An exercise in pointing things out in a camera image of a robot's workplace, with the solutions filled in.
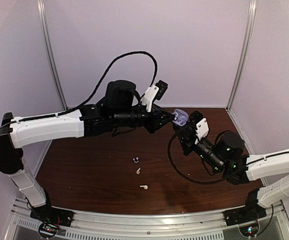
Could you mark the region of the purple earbud charging case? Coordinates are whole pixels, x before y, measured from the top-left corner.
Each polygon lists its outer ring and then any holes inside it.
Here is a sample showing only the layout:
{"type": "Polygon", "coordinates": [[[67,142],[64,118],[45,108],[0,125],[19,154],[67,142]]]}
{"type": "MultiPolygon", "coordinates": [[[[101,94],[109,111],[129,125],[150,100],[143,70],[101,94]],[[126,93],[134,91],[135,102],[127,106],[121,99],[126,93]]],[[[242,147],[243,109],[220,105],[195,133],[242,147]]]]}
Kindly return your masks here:
{"type": "Polygon", "coordinates": [[[174,115],[174,119],[173,119],[173,123],[176,124],[177,126],[184,126],[187,124],[188,120],[189,120],[189,115],[187,112],[185,112],[184,110],[178,109],[176,108],[172,114],[174,115]]]}

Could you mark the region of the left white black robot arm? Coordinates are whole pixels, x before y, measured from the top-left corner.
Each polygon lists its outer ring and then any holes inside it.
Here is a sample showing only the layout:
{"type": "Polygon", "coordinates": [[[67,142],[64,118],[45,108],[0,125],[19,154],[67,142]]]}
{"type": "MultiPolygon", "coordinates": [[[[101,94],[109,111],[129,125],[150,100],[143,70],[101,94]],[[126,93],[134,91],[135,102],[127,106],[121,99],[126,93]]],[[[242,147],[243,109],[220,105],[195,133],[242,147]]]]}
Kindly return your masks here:
{"type": "Polygon", "coordinates": [[[159,80],[139,96],[134,83],[116,80],[108,83],[105,96],[96,104],[33,117],[6,113],[0,129],[0,172],[11,178],[45,222],[52,222],[57,212],[27,168],[22,148],[50,140],[99,136],[120,127],[144,127],[153,134],[174,120],[171,113],[154,103],[167,88],[168,84],[159,80]]]}

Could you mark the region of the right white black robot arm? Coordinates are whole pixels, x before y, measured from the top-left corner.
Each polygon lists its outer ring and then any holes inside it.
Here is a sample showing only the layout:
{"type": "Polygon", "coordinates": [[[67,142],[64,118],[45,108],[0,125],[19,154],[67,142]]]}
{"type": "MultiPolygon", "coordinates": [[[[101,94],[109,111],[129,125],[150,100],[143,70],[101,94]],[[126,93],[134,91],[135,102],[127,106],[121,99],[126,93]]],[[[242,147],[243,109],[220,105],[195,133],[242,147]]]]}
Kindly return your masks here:
{"type": "Polygon", "coordinates": [[[232,131],[224,131],[216,144],[208,138],[208,131],[201,132],[202,124],[196,126],[185,124],[172,126],[174,135],[168,142],[167,155],[174,170],[184,179],[198,185],[214,185],[228,181],[232,185],[248,184],[268,176],[285,174],[280,180],[248,194],[246,203],[241,209],[241,217],[251,221],[260,213],[260,208],[289,197],[289,149],[263,155],[243,155],[244,141],[232,131]],[[221,173],[222,178],[213,181],[194,180],[182,173],[174,163],[171,145],[178,139],[185,156],[195,152],[200,159],[208,164],[214,174],[221,173]]]}

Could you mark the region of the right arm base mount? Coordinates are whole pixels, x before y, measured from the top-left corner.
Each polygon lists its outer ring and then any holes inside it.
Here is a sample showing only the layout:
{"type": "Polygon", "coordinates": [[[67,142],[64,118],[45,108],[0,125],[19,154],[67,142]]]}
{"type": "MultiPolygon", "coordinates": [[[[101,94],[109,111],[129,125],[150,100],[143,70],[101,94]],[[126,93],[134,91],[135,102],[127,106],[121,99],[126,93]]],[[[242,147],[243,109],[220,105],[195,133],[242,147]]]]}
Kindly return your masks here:
{"type": "Polygon", "coordinates": [[[252,238],[260,233],[259,219],[266,217],[267,212],[265,208],[259,206],[244,206],[226,210],[223,215],[228,227],[237,225],[243,237],[252,238]]]}

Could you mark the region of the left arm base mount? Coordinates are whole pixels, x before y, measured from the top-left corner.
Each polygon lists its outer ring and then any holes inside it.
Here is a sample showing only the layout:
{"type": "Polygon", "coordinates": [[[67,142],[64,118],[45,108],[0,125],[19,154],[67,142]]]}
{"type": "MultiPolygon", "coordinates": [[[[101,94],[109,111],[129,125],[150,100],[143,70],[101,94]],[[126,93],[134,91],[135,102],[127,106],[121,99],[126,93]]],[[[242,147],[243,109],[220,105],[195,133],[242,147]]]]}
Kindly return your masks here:
{"type": "Polygon", "coordinates": [[[40,221],[38,233],[42,238],[53,238],[62,232],[61,227],[70,227],[74,212],[52,207],[49,210],[38,210],[32,207],[30,217],[40,221]]]}

